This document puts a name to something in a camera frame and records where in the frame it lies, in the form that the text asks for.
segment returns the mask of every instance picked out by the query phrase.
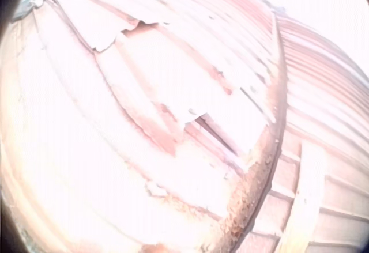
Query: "white sky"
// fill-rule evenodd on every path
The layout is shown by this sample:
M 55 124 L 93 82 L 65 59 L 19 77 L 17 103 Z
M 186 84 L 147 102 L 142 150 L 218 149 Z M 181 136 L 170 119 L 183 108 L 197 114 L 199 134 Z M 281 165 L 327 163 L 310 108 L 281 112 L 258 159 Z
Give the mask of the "white sky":
M 269 0 L 340 46 L 369 75 L 366 0 Z

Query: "wooden plank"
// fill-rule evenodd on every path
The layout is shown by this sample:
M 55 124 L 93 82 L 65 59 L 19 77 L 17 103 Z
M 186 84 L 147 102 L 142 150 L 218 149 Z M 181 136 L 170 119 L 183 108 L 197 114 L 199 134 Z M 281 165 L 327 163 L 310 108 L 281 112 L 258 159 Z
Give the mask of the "wooden plank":
M 323 200 L 325 166 L 324 148 L 303 141 L 298 189 L 276 253 L 305 252 L 314 233 Z

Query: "corrugated metal sheet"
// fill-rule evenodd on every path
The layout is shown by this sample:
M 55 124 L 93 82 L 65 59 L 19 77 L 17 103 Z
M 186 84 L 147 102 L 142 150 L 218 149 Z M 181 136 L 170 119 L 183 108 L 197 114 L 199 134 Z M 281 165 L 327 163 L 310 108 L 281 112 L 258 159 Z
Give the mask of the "corrugated metal sheet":
M 2 42 L 2 151 L 33 238 L 191 252 L 230 230 L 249 151 L 275 122 L 272 25 L 256 0 L 20 6 Z
M 313 29 L 283 14 L 277 18 L 288 74 L 283 152 L 238 252 L 275 251 L 295 198 L 304 140 L 327 151 L 324 198 L 306 252 L 359 252 L 369 235 L 369 80 Z

